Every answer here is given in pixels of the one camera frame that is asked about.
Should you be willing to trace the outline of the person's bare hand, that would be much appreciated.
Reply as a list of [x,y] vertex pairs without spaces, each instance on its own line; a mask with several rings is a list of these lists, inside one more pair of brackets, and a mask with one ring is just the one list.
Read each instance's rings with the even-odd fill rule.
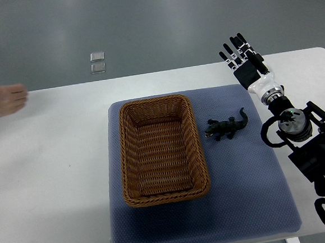
[[0,86],[0,117],[8,116],[24,108],[28,91],[23,84]]

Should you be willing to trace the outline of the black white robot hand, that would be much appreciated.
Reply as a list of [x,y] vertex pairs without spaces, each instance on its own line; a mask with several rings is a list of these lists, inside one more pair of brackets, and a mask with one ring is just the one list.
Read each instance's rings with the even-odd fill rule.
[[267,106],[278,98],[283,99],[284,88],[275,82],[274,72],[269,70],[262,55],[254,50],[241,33],[231,36],[230,42],[235,50],[224,43],[224,51],[220,51],[219,55],[240,85]]

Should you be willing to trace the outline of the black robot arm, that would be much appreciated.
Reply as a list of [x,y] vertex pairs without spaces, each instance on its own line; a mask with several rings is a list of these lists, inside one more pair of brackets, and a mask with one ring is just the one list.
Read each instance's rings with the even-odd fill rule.
[[314,207],[325,225],[325,111],[313,102],[296,109],[280,93],[264,103],[273,116],[263,124],[261,138],[271,148],[286,145],[292,150],[289,159],[313,183],[319,196]]

